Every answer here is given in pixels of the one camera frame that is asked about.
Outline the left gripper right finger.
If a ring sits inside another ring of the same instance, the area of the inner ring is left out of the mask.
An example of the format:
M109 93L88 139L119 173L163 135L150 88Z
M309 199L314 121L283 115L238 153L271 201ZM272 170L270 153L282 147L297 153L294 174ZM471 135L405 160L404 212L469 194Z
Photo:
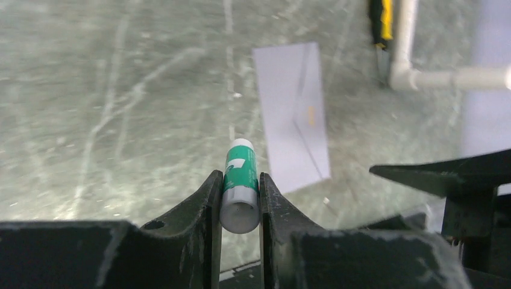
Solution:
M262 173L263 288L471 288L445 240L418 230L328 230Z

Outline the grey envelope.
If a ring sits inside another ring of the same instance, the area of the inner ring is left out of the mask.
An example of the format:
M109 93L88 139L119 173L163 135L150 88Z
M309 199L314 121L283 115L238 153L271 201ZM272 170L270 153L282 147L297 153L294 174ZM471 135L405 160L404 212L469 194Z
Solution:
M255 48L269 170L280 192L330 178L319 45Z

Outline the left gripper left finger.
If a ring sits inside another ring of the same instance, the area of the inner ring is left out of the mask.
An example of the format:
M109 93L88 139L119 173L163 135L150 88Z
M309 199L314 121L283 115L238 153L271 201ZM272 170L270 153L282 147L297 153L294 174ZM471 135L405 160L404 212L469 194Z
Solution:
M1 223L2 288L218 288L223 175L142 227L124 220Z

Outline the green glue stick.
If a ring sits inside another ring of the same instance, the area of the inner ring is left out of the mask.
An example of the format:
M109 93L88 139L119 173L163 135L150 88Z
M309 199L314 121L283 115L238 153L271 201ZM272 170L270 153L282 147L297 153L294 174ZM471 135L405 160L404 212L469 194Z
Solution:
M233 234L247 234L259 225L259 179L252 143L244 138L231 142L225 162L219 220Z

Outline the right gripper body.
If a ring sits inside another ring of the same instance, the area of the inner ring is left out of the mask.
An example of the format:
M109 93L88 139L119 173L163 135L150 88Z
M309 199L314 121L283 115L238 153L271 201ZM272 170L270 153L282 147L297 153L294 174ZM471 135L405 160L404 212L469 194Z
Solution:
M510 194L497 189L448 196L442 235L461 244L462 264L497 276L510 275Z

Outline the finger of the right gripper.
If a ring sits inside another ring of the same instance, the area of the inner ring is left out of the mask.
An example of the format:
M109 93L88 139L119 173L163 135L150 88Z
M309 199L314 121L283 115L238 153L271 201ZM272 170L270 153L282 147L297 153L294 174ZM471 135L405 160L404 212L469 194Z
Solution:
M375 165L370 173L439 197L492 191L510 183L510 150L418 165Z

